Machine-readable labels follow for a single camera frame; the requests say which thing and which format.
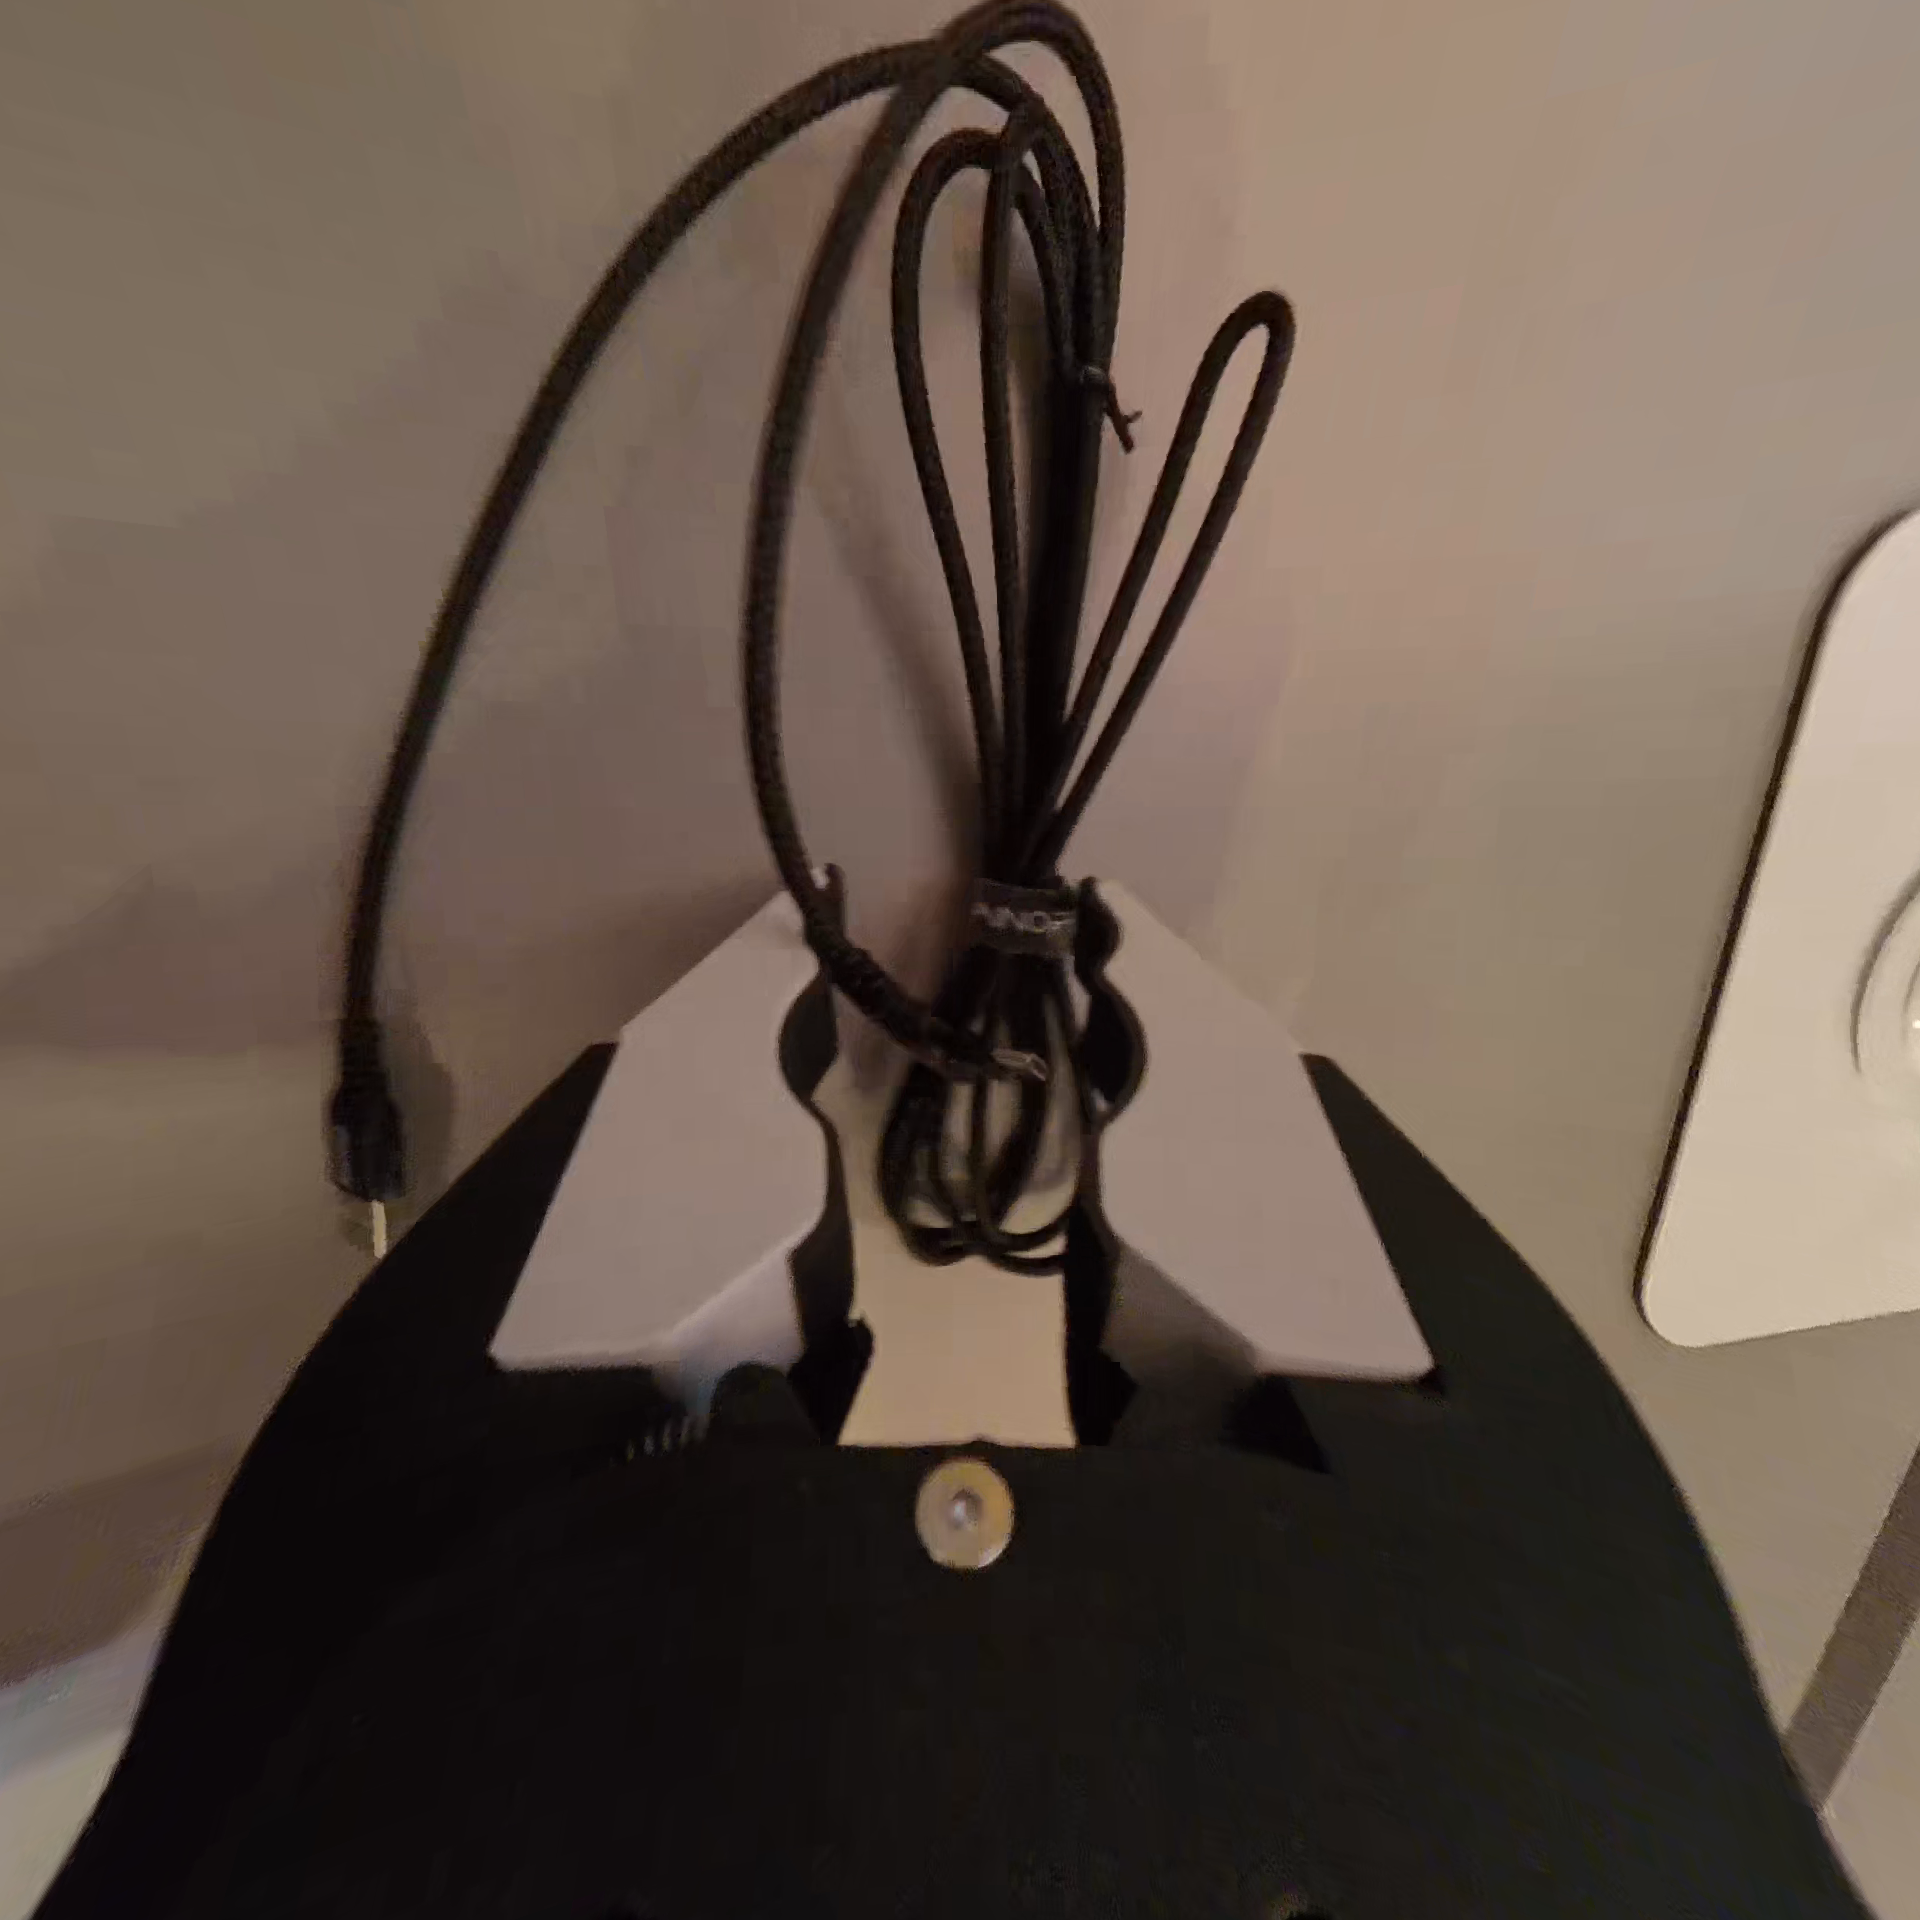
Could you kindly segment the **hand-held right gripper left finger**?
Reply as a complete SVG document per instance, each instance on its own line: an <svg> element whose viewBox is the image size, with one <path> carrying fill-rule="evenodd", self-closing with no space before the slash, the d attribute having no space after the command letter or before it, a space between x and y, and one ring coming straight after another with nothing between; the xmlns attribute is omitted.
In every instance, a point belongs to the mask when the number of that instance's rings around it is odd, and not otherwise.
<svg viewBox="0 0 1920 1920"><path fill-rule="evenodd" d="M618 1029L490 1360L642 1368L693 1411L765 1365L840 1419L868 1333L817 1099L838 1049L832 983L775 896Z"/></svg>

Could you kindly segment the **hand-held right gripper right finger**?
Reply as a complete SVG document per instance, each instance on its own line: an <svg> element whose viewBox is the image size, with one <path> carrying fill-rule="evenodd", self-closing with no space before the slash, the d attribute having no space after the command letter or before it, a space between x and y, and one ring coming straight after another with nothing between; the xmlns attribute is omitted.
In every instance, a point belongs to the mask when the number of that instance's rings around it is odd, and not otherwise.
<svg viewBox="0 0 1920 1920"><path fill-rule="evenodd" d="M1116 883L1082 888L1070 1333L1138 1388L1433 1367L1284 1024Z"/></svg>

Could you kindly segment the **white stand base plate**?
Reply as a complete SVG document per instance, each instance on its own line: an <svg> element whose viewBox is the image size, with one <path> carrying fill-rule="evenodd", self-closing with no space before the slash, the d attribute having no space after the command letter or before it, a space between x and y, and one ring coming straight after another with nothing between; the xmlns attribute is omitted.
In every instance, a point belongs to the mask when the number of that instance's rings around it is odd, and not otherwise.
<svg viewBox="0 0 1920 1920"><path fill-rule="evenodd" d="M1918 513L1814 612L1639 1249L1677 1348L1918 1301Z"/></svg>

